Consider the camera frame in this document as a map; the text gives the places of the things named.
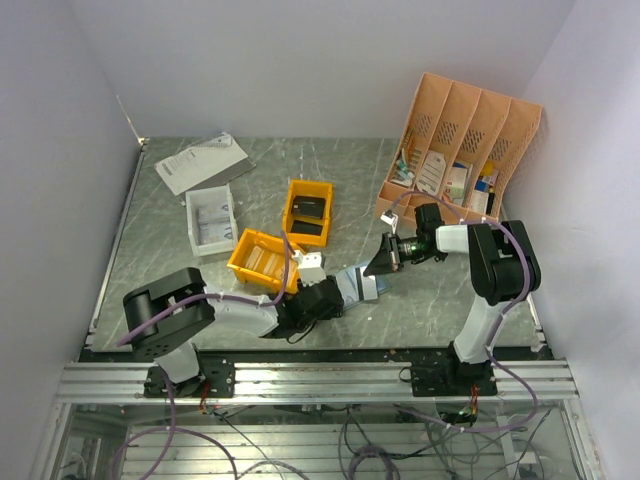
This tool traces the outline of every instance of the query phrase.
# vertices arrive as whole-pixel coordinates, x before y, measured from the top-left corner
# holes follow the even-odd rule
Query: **marble surface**
[[[193,257],[184,207],[163,184],[153,164],[201,139],[151,138],[135,186],[106,294],[98,316],[92,349],[117,350],[126,333],[122,297],[130,290],[187,266],[199,267],[205,281],[228,290],[264,293],[239,283],[227,260],[230,253],[204,260]],[[323,250],[326,270],[370,259],[387,230],[373,209],[388,171],[397,139],[238,138],[257,167],[231,182],[239,233],[244,228],[277,235],[289,180],[321,180],[334,185],[329,244]],[[320,322],[303,341],[254,338],[215,328],[195,337],[201,349],[394,348],[446,346],[462,329],[474,292],[463,255],[445,262],[408,265],[390,275],[391,290],[377,304],[362,304],[342,318]],[[535,345],[529,306],[508,315],[499,345]]]

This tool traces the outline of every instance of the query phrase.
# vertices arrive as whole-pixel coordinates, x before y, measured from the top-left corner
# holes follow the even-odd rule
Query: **yellow plastic bin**
[[[293,200],[297,196],[323,198],[325,200],[324,213],[322,219],[304,217],[292,212]],[[333,184],[328,182],[312,182],[310,180],[291,180],[289,183],[289,195],[287,204],[284,207],[284,217],[282,218],[282,228],[287,232],[290,242],[297,242],[300,245],[313,245],[315,247],[326,247],[329,236],[329,225],[331,224],[331,204],[333,203]],[[312,223],[322,228],[319,235],[304,233],[292,233],[293,223],[301,221]]]
[[[289,240],[289,243],[295,250],[305,253],[295,242]],[[257,283],[277,292],[282,286],[285,248],[281,238],[246,228],[227,267],[241,282]],[[289,255],[287,293],[298,292],[298,278],[298,264]]]

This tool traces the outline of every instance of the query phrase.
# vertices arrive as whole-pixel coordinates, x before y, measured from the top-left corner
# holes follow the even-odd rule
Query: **robotic arm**
[[[415,215],[416,235],[405,239],[395,232],[397,217],[390,212],[383,215],[392,225],[392,232],[382,235],[380,249],[363,275],[400,272],[407,261],[418,264],[430,258],[443,261],[449,253],[468,254],[476,297],[464,328],[450,346],[453,373],[447,376],[449,383],[473,383],[474,378],[486,376],[489,365],[485,346],[493,347],[499,333],[498,314],[523,289],[522,263],[505,235],[488,224],[444,225],[436,204],[417,207]],[[529,270],[529,291],[536,290],[540,268],[524,225],[511,221],[502,226],[522,248]],[[296,252],[294,259],[301,274],[298,293],[284,295],[273,306],[264,304],[275,295],[231,295],[206,285],[197,268],[185,268],[130,292],[123,299],[129,331],[184,299],[217,294],[203,295],[202,300],[175,310],[136,335],[131,340],[135,357],[155,361],[176,385],[178,396],[191,396],[201,392],[205,382],[214,382],[225,369],[224,365],[216,365],[213,370],[209,365],[203,366],[195,346],[189,342],[210,325],[226,325],[257,337],[277,339],[308,331],[317,321],[341,316],[343,297],[335,277],[325,275],[322,255]],[[162,385],[161,380],[152,383]],[[223,397],[225,392],[231,390],[222,385],[217,394]],[[156,393],[162,395],[161,387]]]
[[[396,216],[383,214],[392,225],[391,233],[382,234],[380,249],[364,275],[399,272],[404,262],[412,264],[435,258],[443,261],[449,253],[469,255],[471,283],[476,292],[471,311],[460,334],[453,341],[461,363],[483,364],[485,346],[493,348],[502,323],[496,319],[517,298],[525,284],[525,271],[516,250],[504,233],[486,223],[444,225],[434,203],[416,208],[416,236],[401,239],[395,232]],[[529,270],[529,292],[540,286],[540,267],[521,221],[502,222],[520,245]]]
[[[301,273],[298,293],[285,294],[273,306],[265,304],[275,294],[229,294],[207,285],[197,268],[179,270],[128,293],[123,304],[130,332],[185,299],[194,295],[203,297],[136,335],[131,340],[135,358],[155,361],[176,385],[176,394],[189,396],[199,392],[210,376],[190,343],[205,328],[227,326],[257,337],[277,339],[307,331],[317,321],[340,317],[344,300],[335,277],[324,274],[321,254],[296,252],[294,259]]]

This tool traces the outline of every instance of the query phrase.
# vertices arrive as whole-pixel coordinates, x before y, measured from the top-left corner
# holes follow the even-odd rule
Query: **white panel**
[[[540,261],[541,323],[616,479],[638,476],[639,18],[634,1],[576,3],[525,93],[546,115],[506,203]]]
[[[573,0],[71,0],[138,132],[399,136],[424,71],[520,95]]]
[[[0,2],[0,477],[29,477],[139,145],[65,2]]]

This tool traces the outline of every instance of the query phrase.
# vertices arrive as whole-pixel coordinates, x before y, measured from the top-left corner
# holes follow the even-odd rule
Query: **white plastic bin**
[[[192,190],[186,194],[187,230],[196,257],[231,252],[238,244],[229,185]]]

